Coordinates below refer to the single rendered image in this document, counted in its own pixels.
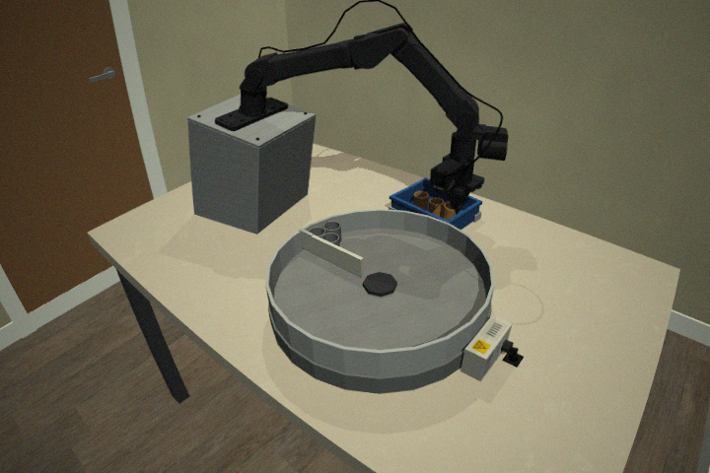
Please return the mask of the grey metal bushing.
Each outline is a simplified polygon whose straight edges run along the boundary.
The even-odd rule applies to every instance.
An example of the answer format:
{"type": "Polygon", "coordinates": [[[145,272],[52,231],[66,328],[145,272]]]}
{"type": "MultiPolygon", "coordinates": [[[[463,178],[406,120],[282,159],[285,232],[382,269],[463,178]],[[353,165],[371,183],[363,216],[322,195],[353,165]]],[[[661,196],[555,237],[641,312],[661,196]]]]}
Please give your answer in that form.
{"type": "Polygon", "coordinates": [[[308,232],[314,234],[317,237],[321,237],[325,234],[325,229],[322,227],[314,227],[308,230],[308,232]]]}
{"type": "Polygon", "coordinates": [[[322,235],[321,238],[323,238],[323,239],[325,239],[325,240],[327,240],[327,241],[329,241],[329,242],[331,242],[331,243],[333,243],[333,244],[335,244],[335,245],[340,246],[340,244],[339,244],[339,235],[338,235],[338,234],[335,234],[335,233],[327,233],[327,234],[322,235]]]}
{"type": "Polygon", "coordinates": [[[335,233],[339,235],[339,242],[341,242],[341,225],[336,221],[329,221],[323,224],[325,233],[335,233]]]}

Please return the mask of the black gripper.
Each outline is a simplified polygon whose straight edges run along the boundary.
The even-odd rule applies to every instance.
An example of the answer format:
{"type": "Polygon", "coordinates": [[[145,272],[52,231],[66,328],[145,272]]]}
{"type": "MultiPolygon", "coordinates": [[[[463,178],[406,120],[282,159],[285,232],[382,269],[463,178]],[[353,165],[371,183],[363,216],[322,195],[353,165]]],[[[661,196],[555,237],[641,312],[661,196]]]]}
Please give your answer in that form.
{"type": "Polygon", "coordinates": [[[451,203],[452,209],[456,210],[456,214],[460,212],[462,205],[464,203],[464,200],[466,199],[468,194],[470,192],[475,191],[476,189],[480,189],[483,183],[484,183],[484,177],[476,175],[476,174],[472,175],[472,181],[467,185],[462,185],[462,184],[455,182],[450,193],[448,195],[447,194],[446,195],[451,203]],[[454,199],[454,192],[455,192],[455,199],[454,199]]]}

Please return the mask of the blue open-top crate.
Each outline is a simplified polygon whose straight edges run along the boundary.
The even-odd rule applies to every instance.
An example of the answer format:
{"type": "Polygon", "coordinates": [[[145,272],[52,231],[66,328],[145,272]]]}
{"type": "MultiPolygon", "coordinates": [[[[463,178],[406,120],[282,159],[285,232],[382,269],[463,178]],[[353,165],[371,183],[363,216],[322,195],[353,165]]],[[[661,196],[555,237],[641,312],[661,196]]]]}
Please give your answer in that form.
{"type": "Polygon", "coordinates": [[[424,179],[422,179],[422,180],[420,180],[420,181],[418,181],[418,182],[416,182],[416,183],[414,183],[414,184],[412,184],[412,185],[410,185],[410,186],[408,186],[408,187],[406,187],[406,188],[404,188],[404,189],[402,189],[402,190],[398,191],[397,193],[390,196],[391,206],[396,210],[409,211],[409,212],[414,212],[414,213],[418,213],[418,214],[428,215],[428,216],[434,217],[436,219],[445,221],[460,230],[462,230],[463,228],[465,228],[466,226],[468,226],[469,224],[471,224],[474,221],[474,216],[479,213],[479,207],[482,204],[481,200],[478,200],[478,199],[468,195],[466,197],[466,199],[464,200],[461,211],[457,215],[455,215],[454,217],[450,218],[447,221],[439,216],[436,216],[436,215],[428,212],[429,199],[431,199],[431,198],[441,198],[445,201],[445,203],[449,202],[446,194],[442,195],[442,194],[436,193],[432,184],[430,184],[430,179],[428,179],[428,178],[424,178],[424,179]],[[424,191],[429,194],[428,209],[423,210],[415,205],[412,205],[414,203],[413,193],[415,191],[424,191]]]}

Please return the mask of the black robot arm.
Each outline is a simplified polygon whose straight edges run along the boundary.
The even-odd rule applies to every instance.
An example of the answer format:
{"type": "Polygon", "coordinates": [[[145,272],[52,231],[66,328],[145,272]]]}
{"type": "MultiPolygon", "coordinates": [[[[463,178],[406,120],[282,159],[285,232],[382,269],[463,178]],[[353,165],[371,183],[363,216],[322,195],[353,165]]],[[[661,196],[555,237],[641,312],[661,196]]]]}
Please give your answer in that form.
{"type": "Polygon", "coordinates": [[[446,176],[444,183],[441,178],[472,163],[473,161],[462,163],[460,160],[468,161],[474,158],[476,140],[477,155],[482,153],[498,127],[478,124],[477,102],[463,91],[418,42],[407,23],[355,35],[353,39],[333,44],[290,53],[275,52],[259,57],[245,70],[245,79],[240,85],[239,109],[215,118],[215,124],[230,131],[237,131],[287,109],[288,103],[266,97],[266,87],[278,81],[338,68],[372,69],[389,54],[402,63],[429,91],[458,129],[452,134],[451,143],[451,156],[457,158],[457,161],[451,159],[450,154],[443,157],[443,161],[431,169],[430,184],[442,195],[449,194],[455,182],[469,184],[472,181],[474,164],[456,175],[446,176]]]}

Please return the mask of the bronze bushing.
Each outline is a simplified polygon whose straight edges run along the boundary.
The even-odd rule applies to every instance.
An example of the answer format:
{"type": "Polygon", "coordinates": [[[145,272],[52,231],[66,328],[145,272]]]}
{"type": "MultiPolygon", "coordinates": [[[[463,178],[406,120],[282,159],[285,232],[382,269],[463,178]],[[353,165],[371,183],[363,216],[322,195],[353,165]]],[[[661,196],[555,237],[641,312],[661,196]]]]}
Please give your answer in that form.
{"type": "Polygon", "coordinates": [[[424,209],[424,210],[428,209],[428,197],[429,197],[429,194],[427,192],[424,192],[424,191],[415,192],[413,205],[415,205],[421,209],[424,209]],[[421,198],[421,197],[423,197],[423,198],[421,198]]]}
{"type": "Polygon", "coordinates": [[[442,217],[444,200],[441,198],[431,198],[429,200],[429,212],[442,217]],[[432,204],[434,203],[434,204],[432,204]],[[438,204],[438,205],[437,205],[438,204]]]}
{"type": "Polygon", "coordinates": [[[453,217],[454,215],[456,215],[456,210],[451,210],[451,209],[452,209],[452,207],[451,207],[450,202],[446,202],[446,203],[444,204],[443,213],[442,213],[442,218],[444,218],[444,219],[446,219],[446,220],[449,220],[451,217],[453,217]],[[448,208],[449,208],[449,209],[448,209],[448,208]]]}

